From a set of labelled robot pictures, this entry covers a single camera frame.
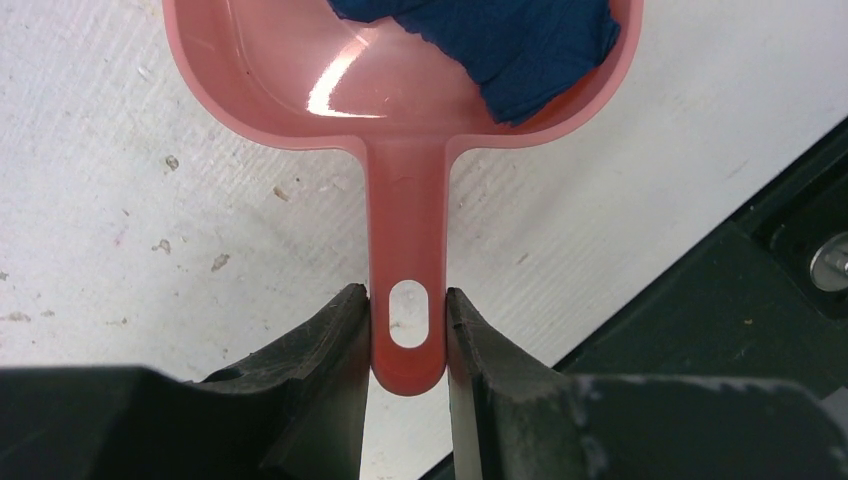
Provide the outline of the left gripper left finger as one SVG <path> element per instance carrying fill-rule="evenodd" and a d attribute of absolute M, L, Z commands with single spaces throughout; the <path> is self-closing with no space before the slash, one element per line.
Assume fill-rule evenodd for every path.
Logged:
<path fill-rule="evenodd" d="M 355 479 L 369 381 L 361 284 L 199 382 L 142 366 L 5 368 L 5 479 Z"/>

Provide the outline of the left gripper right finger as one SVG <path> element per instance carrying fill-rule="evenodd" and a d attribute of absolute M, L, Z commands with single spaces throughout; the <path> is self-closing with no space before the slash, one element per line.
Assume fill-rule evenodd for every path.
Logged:
<path fill-rule="evenodd" d="M 559 373 L 446 294 L 459 479 L 843 479 L 847 431 L 770 379 Z"/>

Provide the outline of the pink dustpan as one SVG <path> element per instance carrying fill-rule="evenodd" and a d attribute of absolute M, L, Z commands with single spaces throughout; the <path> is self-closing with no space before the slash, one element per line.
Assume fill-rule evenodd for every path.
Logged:
<path fill-rule="evenodd" d="M 494 122 L 465 70 L 391 19 L 340 19 L 325 1 L 166 1 L 168 45 L 189 90 L 262 145 L 340 149 L 365 173 L 371 367 L 388 391 L 430 390 L 446 363 L 449 174 L 477 148 L 542 145 L 580 128 L 622 84 L 641 1 L 614 1 L 606 61 L 528 122 Z"/>

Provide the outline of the dark blue paper scrap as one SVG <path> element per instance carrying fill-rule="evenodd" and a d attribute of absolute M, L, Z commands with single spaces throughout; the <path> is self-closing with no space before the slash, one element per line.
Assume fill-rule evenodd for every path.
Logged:
<path fill-rule="evenodd" d="M 341 19 L 393 19 L 457 61 L 498 124 L 520 125 L 599 67 L 621 25 L 607 1 L 333 1 Z"/>

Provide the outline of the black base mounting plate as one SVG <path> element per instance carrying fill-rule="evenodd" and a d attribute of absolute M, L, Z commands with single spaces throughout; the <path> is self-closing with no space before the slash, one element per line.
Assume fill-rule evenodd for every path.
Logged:
<path fill-rule="evenodd" d="M 549 368 L 791 382 L 847 431 L 846 124 Z"/>

